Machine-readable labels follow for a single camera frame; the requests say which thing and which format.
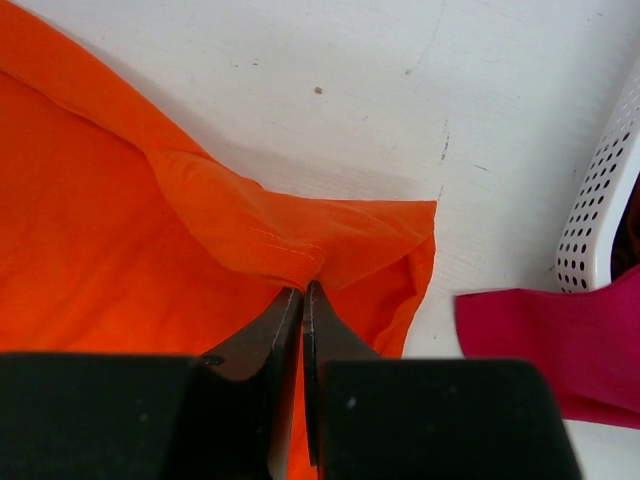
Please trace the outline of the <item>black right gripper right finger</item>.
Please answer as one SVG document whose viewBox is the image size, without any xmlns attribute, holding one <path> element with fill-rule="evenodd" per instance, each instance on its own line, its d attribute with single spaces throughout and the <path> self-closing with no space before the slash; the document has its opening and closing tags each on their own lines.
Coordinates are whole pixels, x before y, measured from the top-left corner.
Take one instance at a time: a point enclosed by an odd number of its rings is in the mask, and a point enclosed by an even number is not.
<svg viewBox="0 0 640 480">
<path fill-rule="evenodd" d="M 318 467 L 321 367 L 328 361 L 379 360 L 381 356 L 339 318 L 317 281 L 305 293 L 302 330 L 307 443 L 310 463 Z"/>
</svg>

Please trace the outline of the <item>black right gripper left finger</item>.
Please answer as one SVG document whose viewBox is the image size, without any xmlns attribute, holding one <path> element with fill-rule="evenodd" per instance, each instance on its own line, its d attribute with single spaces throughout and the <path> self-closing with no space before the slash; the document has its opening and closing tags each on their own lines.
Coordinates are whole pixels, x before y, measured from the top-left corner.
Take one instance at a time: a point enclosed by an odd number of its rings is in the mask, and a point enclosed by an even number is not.
<svg viewBox="0 0 640 480">
<path fill-rule="evenodd" d="M 215 374 L 209 438 L 217 479 L 286 477 L 301 320 L 302 294 L 285 288 L 202 355 Z"/>
</svg>

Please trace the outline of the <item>orange t shirt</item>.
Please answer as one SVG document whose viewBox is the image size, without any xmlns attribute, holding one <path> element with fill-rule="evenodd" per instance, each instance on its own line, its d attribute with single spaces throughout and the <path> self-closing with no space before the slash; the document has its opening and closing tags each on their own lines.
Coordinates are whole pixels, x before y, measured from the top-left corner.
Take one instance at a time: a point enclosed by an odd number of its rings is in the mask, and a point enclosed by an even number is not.
<svg viewBox="0 0 640 480">
<path fill-rule="evenodd" d="M 1 5 L 1 348 L 199 354 L 320 282 L 402 352 L 435 201 L 310 199 L 228 169 L 131 85 Z"/>
</svg>

